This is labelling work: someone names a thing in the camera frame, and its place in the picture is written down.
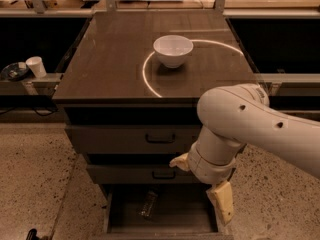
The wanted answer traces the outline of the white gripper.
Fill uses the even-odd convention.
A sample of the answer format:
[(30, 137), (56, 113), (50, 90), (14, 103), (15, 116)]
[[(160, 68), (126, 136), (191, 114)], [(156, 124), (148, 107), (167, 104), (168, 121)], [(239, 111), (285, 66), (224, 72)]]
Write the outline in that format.
[(201, 151), (200, 145), (195, 142), (188, 154), (184, 153), (169, 162), (171, 168), (177, 167), (183, 171), (191, 170), (202, 183), (219, 184), (212, 186), (206, 193), (210, 202), (217, 209), (224, 225), (230, 223), (234, 216), (232, 186), (229, 181), (225, 180), (229, 178), (235, 167), (235, 155), (236, 149), (226, 144), (218, 145), (217, 148), (211, 150)]

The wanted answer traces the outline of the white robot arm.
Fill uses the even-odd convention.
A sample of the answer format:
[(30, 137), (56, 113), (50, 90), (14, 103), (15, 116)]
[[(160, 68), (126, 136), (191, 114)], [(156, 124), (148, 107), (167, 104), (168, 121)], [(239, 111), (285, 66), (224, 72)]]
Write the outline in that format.
[(240, 84), (210, 89), (200, 97), (197, 115), (202, 128), (196, 142), (169, 165), (190, 171), (211, 186), (207, 196), (223, 224), (234, 216), (229, 177), (236, 155), (247, 144), (320, 178), (320, 123), (271, 109), (261, 86)]

